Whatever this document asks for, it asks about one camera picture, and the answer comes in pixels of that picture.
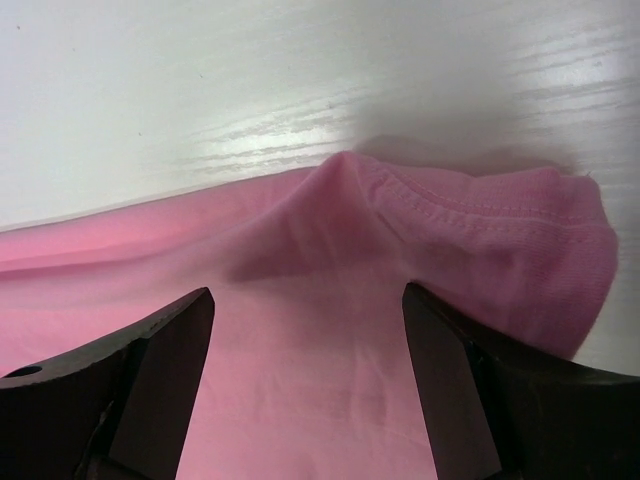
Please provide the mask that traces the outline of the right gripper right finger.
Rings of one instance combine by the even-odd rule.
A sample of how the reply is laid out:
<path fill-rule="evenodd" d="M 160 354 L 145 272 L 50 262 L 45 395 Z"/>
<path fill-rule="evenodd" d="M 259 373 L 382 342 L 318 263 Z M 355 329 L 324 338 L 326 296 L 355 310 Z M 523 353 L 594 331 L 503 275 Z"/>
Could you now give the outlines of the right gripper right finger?
<path fill-rule="evenodd" d="M 473 321 L 417 284 L 405 332 L 441 479 L 635 479 L 639 380 Z"/>

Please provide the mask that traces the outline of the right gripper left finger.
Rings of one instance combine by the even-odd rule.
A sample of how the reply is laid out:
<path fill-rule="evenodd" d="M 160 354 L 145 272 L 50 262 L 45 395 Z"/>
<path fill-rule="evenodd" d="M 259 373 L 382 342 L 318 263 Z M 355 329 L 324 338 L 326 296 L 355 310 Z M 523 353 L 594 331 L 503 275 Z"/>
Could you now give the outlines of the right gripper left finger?
<path fill-rule="evenodd" d="M 197 289 L 2 377 L 2 478 L 175 478 L 214 311 Z"/>

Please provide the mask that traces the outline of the pink t shirt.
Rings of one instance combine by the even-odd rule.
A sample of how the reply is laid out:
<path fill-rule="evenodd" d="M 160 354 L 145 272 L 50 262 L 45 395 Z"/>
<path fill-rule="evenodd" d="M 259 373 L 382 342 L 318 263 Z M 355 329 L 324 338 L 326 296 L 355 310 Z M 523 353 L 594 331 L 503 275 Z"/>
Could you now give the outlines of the pink t shirt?
<path fill-rule="evenodd" d="M 599 187 L 354 153 L 1 237 L 10 372 L 210 289 L 182 479 L 432 479 L 401 297 L 575 355 L 617 268 Z"/>

